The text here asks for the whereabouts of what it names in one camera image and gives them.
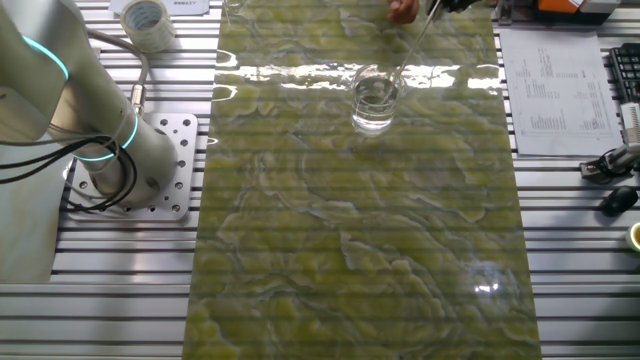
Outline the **person's bare hand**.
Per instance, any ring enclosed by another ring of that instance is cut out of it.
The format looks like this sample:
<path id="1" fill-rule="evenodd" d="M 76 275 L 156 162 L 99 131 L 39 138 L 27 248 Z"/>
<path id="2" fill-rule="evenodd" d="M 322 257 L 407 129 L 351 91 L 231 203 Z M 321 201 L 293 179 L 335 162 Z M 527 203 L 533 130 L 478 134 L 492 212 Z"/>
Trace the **person's bare hand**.
<path id="1" fill-rule="evenodd" d="M 419 0 L 387 0 L 389 13 L 387 19 L 395 24 L 412 23 L 419 12 Z"/>

